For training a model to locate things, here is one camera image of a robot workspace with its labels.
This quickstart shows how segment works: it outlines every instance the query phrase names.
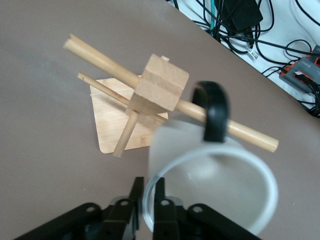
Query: wooden base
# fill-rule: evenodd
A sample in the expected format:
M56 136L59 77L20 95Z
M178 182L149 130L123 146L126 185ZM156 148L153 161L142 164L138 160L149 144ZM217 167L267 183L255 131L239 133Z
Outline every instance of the wooden base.
M134 90L115 78L97 80L101 84L130 99ZM90 86L99 148L104 154L113 153L129 117L125 114L127 106ZM168 119L167 113L160 114ZM141 115L129 142L128 149L148 147L155 130L161 124L150 117Z

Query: black handle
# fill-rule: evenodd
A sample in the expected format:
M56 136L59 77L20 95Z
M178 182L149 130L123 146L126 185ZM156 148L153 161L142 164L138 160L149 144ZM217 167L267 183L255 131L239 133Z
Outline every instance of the black handle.
M213 81L200 81L194 88L192 102L206 111L203 140L223 143L227 132L229 107L222 87Z

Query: transparent cup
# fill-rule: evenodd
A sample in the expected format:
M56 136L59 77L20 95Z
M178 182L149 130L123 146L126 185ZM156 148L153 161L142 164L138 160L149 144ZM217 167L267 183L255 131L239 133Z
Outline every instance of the transparent cup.
M203 127L170 119L156 132L149 150L149 182L142 199L143 217L153 231L153 190L165 178L166 196L183 206L206 204L257 235L271 220L278 201L269 167L240 143L204 142Z

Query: gray table surface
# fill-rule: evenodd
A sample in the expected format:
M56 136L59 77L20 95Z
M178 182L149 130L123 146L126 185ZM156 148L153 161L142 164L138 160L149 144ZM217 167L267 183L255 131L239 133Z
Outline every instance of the gray table surface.
M105 208L147 176L148 148L121 159L99 150L89 86L109 77L63 49L70 33L136 74L164 55L197 81L221 83L231 118L280 141L248 143L279 187L263 239L319 239L320 124L295 100L164 0L0 0L0 239L9 240L86 202ZM151 239L142 224L137 239Z

